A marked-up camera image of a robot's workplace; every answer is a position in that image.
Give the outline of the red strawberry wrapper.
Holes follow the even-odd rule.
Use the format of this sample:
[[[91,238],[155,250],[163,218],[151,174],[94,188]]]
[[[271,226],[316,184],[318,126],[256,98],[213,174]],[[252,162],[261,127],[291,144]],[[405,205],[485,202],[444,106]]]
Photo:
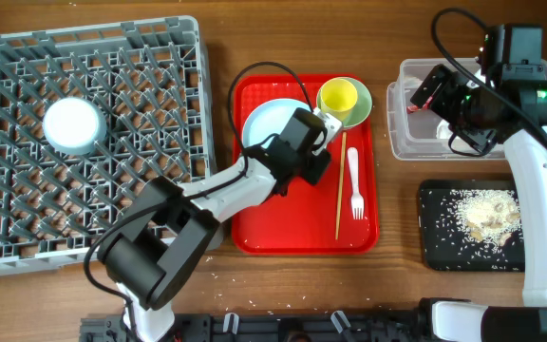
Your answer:
[[[414,112],[417,112],[417,111],[420,111],[420,110],[428,110],[429,109],[429,105],[432,101],[432,97],[430,97],[425,103],[423,106],[418,106],[418,105],[415,105],[415,104],[412,104],[410,106],[408,106],[406,108],[406,112],[408,114],[411,114],[411,113],[414,113]]]

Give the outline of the white napkin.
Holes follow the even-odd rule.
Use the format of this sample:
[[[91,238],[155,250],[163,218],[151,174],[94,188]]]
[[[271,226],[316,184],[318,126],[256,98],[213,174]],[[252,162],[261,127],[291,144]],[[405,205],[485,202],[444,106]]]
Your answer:
[[[436,138],[439,140],[450,140],[453,136],[459,137],[457,133],[451,130],[449,122],[442,120],[436,128]]]

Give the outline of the light blue plate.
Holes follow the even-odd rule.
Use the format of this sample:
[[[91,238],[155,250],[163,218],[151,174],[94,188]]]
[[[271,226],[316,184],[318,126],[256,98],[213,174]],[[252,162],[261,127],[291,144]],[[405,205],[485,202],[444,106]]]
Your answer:
[[[297,108],[310,109],[307,104],[288,98],[274,99],[259,105],[243,125],[243,146],[256,145],[273,133],[281,133]]]

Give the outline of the rice food waste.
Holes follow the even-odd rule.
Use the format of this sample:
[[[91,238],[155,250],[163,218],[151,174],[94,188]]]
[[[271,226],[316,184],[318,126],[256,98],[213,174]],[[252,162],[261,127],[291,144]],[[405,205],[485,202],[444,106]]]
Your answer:
[[[513,190],[453,190],[451,214],[470,242],[502,247],[521,230],[519,202]]]

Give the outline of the light blue rice bowl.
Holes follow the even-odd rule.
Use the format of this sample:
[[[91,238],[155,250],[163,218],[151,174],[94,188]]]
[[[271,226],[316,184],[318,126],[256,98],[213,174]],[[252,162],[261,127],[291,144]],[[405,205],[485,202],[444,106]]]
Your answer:
[[[103,112],[88,100],[68,97],[46,111],[42,128],[55,151],[68,155],[87,155],[96,150],[95,142],[106,136]]]

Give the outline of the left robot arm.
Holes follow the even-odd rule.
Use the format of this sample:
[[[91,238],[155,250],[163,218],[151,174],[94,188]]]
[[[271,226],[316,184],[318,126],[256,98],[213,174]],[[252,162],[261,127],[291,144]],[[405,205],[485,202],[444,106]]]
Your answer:
[[[214,176],[174,184],[149,181],[121,221],[94,246],[97,259],[125,302],[122,323],[131,337],[160,341],[172,329],[171,301],[217,239],[222,222],[273,196],[290,182],[319,182],[330,163],[327,145],[342,122],[318,108],[297,108],[282,131],[246,147]]]

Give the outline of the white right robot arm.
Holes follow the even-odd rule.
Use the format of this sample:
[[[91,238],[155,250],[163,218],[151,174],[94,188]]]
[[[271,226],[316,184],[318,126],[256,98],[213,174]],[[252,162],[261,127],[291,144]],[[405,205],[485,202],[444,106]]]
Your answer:
[[[446,341],[547,341],[547,79],[522,66],[497,81],[438,64],[411,98],[448,121],[478,152],[502,144],[521,211],[523,304],[482,306],[455,299],[424,303],[431,335]]]

